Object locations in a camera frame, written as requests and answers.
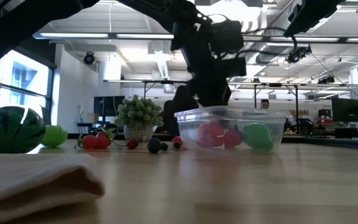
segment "potted plant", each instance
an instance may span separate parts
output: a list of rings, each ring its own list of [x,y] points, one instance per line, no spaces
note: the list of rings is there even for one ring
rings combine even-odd
[[[137,95],[132,100],[124,100],[123,103],[118,106],[118,117],[114,123],[124,127],[124,136],[127,140],[150,140],[153,136],[153,126],[163,124],[162,117],[158,115],[161,107],[152,100],[139,98]]]

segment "plastic bowl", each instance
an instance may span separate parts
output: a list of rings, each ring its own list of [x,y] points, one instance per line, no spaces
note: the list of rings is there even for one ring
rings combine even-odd
[[[175,113],[185,146],[198,151],[273,152],[281,144],[286,111],[210,106]]]

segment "wooden table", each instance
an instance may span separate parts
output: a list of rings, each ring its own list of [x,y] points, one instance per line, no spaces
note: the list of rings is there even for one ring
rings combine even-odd
[[[74,144],[60,152],[76,153]],[[358,224],[358,150],[282,144],[272,155],[152,155],[141,146],[90,153],[102,199],[12,223]]]

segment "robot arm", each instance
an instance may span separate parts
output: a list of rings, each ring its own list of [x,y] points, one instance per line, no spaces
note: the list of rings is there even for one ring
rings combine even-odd
[[[50,21],[70,17],[82,9],[95,5],[99,0],[26,0],[0,20],[0,58],[17,47],[23,40],[37,32]],[[171,50],[180,49],[188,71],[193,75],[188,85],[192,95],[197,95],[203,106],[227,105],[231,91],[226,78],[246,75],[244,58],[221,60],[222,54],[235,54],[243,46],[241,24],[226,20],[213,24],[186,0],[119,0],[121,3],[153,19],[169,33],[174,34]],[[295,35],[304,28],[336,10],[344,0],[319,0],[327,8],[309,19],[314,8],[304,0],[294,11],[286,36]]]

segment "cloth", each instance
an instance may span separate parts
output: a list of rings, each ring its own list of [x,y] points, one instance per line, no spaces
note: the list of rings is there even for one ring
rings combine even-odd
[[[0,154],[0,222],[103,195],[87,154]]]

